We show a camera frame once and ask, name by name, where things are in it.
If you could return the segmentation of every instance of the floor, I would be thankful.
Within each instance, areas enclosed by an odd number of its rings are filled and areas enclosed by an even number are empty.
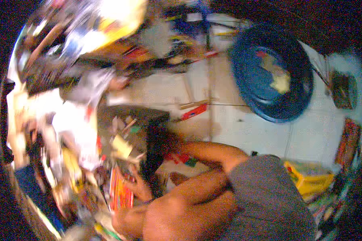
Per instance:
[[[303,44],[311,62],[325,73],[325,58]],[[231,73],[230,61],[222,53],[217,58],[201,60],[192,65],[185,75],[159,71],[133,83],[130,88],[111,93],[108,103],[137,104],[170,111],[172,118],[193,109],[179,110],[178,105],[191,102],[184,78],[191,85],[195,101],[208,99],[212,89],[212,105],[206,113],[184,122],[170,124],[171,128],[193,140],[211,140],[241,148],[248,154],[274,154],[298,161],[316,161],[332,166],[344,118],[349,116],[362,124],[362,69],[353,53],[332,55],[329,64],[342,72],[352,73],[359,85],[359,101],[353,111],[335,107],[331,96],[325,94],[325,85],[314,72],[314,93],[309,107],[296,120],[285,124],[265,121],[252,113],[239,97]]]

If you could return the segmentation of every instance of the grey shirt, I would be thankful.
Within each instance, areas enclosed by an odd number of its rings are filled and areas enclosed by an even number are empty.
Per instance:
[[[315,239],[314,220],[278,157],[251,157],[229,179],[240,211],[221,241]]]

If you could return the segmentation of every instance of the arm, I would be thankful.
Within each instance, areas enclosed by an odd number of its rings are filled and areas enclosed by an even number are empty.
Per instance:
[[[180,143],[179,150],[208,166],[218,164],[226,174],[249,159],[249,156],[237,147],[213,142],[183,142]]]

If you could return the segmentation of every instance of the yellow container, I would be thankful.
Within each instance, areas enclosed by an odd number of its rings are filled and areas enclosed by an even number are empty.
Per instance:
[[[320,163],[285,161],[284,167],[302,196],[322,193],[333,182],[334,174]]]

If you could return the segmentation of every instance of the dark background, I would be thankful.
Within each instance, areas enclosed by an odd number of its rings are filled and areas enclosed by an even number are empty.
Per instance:
[[[301,41],[322,54],[341,52],[349,47],[362,57],[362,1],[237,1],[213,0],[214,12],[271,22],[288,28]],[[28,16],[38,1],[0,1],[0,82],[5,77],[10,55]],[[1,115],[3,142],[6,116]],[[5,158],[6,150],[1,151]],[[0,157],[0,240],[36,240],[10,191]],[[338,240],[362,240],[362,167],[355,188],[349,194],[353,209],[342,220],[345,224]]]

